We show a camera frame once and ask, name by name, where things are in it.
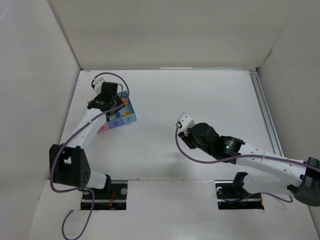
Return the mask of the orange flower oval lego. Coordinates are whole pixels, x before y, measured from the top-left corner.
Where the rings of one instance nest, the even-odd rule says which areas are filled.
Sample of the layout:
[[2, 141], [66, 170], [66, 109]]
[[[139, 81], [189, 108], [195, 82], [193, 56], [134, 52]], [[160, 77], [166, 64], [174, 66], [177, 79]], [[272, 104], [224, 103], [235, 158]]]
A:
[[124, 106], [125, 106], [125, 107], [128, 107], [128, 106], [129, 106], [129, 100], [128, 100], [127, 98], [122, 97], [122, 98], [121, 98], [121, 101], [124, 103]]

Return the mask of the lime green lego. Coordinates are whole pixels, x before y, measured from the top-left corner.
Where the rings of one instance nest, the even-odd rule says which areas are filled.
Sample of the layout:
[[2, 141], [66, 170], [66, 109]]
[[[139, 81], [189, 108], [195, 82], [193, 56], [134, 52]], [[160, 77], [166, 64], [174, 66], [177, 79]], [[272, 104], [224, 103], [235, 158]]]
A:
[[109, 117], [109, 120], [110, 121], [113, 121], [113, 120], [116, 120], [117, 119], [117, 116], [115, 115], [115, 114], [113, 114], [113, 115], [111, 115], [110, 117]]

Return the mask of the yellow orange long lego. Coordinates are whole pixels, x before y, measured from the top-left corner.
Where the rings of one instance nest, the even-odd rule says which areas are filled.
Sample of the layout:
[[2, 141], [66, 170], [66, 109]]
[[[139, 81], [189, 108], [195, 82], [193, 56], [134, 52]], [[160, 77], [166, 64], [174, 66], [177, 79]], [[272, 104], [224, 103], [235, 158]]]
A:
[[123, 112], [123, 114], [122, 114], [122, 116], [123, 117], [126, 117], [126, 116], [129, 116], [129, 115], [131, 115], [132, 113], [130, 112], [130, 111], [124, 111]]

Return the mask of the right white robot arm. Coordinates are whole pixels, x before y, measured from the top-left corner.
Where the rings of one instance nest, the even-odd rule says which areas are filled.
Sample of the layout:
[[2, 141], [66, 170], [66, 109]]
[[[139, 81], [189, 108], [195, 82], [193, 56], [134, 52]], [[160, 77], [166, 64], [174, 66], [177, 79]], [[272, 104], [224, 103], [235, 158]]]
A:
[[198, 160], [185, 152], [189, 160], [200, 164], [232, 164], [245, 166], [266, 173], [253, 175], [238, 172], [232, 181], [232, 191], [239, 200], [254, 194], [287, 195], [307, 206], [320, 205], [320, 161], [309, 157], [307, 160], [294, 160], [259, 150], [243, 140], [220, 136], [206, 123], [183, 127], [178, 122], [175, 141], [182, 140], [191, 150], [200, 149], [213, 157], [211, 161]]

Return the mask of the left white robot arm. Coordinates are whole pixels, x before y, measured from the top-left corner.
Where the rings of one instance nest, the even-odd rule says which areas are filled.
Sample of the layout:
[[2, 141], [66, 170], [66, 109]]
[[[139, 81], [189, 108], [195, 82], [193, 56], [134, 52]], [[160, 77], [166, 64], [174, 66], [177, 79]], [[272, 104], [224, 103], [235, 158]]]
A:
[[118, 84], [103, 82], [100, 93], [88, 104], [84, 117], [66, 141], [67, 144], [54, 144], [49, 149], [50, 180], [53, 183], [78, 189], [108, 189], [110, 176], [90, 168], [85, 150], [121, 104]]

